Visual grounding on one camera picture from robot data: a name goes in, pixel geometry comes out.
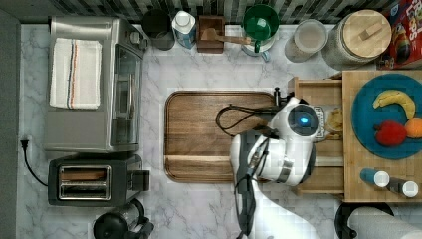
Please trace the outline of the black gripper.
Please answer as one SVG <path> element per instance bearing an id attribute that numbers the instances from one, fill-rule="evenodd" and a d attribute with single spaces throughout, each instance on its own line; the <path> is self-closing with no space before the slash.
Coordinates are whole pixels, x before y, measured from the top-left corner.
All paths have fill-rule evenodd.
<path id="1" fill-rule="evenodd" d="M 290 98 L 293 95 L 291 93 L 288 93 L 285 97 L 282 97 L 281 92 L 280 92 L 280 88 L 275 87 L 273 96 L 274 96 L 275 105 L 279 108 L 282 108 L 283 106 L 285 106 L 287 104 L 287 102 L 290 100 Z"/>

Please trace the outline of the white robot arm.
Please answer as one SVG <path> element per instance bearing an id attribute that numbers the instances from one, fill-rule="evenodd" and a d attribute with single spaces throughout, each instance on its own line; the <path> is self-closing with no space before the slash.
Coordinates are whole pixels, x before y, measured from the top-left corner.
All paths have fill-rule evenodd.
<path id="1" fill-rule="evenodd" d="M 232 139 L 236 239 L 320 239 L 304 218 L 273 202 L 260 188 L 261 179 L 297 186 L 311 174 L 317 135 L 317 109 L 288 96 L 276 105 L 265 126 L 241 132 Z"/>

